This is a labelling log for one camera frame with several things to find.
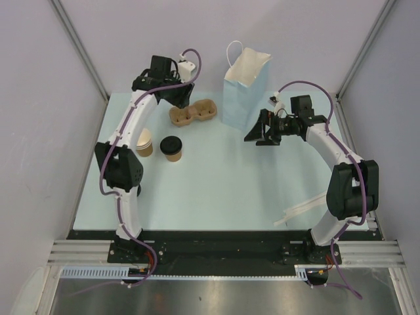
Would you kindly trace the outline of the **black plastic cup lid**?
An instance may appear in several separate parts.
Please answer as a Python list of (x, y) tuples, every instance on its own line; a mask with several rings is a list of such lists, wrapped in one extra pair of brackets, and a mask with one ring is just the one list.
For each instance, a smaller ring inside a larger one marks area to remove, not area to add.
[(182, 150), (182, 141), (177, 136), (167, 136), (160, 142), (159, 147), (163, 154), (172, 156)]

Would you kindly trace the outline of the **stack of paper cups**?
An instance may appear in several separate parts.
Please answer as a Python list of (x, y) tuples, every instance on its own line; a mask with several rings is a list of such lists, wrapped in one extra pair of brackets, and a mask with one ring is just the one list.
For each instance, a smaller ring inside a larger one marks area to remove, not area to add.
[(153, 153), (152, 134), (147, 128), (143, 128), (137, 144), (136, 152), (140, 157), (148, 157)]

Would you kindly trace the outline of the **brown paper coffee cup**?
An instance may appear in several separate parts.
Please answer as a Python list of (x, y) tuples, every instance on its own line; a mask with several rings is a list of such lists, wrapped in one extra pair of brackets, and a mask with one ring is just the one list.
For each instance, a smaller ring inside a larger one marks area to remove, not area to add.
[(180, 160), (181, 159), (181, 157), (182, 157), (182, 152), (181, 151), (179, 151), (179, 152), (177, 152), (177, 153), (175, 153), (175, 154), (165, 154), (165, 157), (167, 158), (167, 160), (168, 161), (170, 161), (170, 162), (176, 162), (176, 161), (178, 161), (178, 160)]

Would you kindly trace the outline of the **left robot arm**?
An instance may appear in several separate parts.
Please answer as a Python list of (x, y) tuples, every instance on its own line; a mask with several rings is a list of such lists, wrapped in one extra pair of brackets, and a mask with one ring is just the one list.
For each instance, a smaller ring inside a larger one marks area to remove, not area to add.
[(187, 61), (184, 53), (179, 60), (154, 55), (150, 66), (133, 81), (129, 105), (116, 130), (106, 142), (97, 142), (94, 147), (100, 192), (115, 198), (116, 234), (127, 240), (122, 254), (133, 263), (145, 254), (145, 246), (134, 240), (142, 232), (137, 198), (144, 172), (136, 153), (137, 142), (160, 100), (178, 108), (189, 104), (200, 71), (201, 64)]

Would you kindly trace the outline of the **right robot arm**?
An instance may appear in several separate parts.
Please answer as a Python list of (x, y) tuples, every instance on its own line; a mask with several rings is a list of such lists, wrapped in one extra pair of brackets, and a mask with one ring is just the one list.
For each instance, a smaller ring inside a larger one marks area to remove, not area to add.
[(331, 170), (326, 193), (327, 212), (311, 229), (312, 241), (304, 244), (303, 257), (318, 263), (326, 247), (342, 229), (362, 225), (366, 215), (379, 205), (379, 166), (355, 154), (339, 140), (324, 115), (316, 115), (309, 95), (291, 98), (291, 113), (282, 115), (284, 105), (279, 93), (270, 97), (274, 110), (260, 110), (256, 124), (244, 140), (258, 146), (277, 146), (283, 136), (296, 135), (311, 145)]

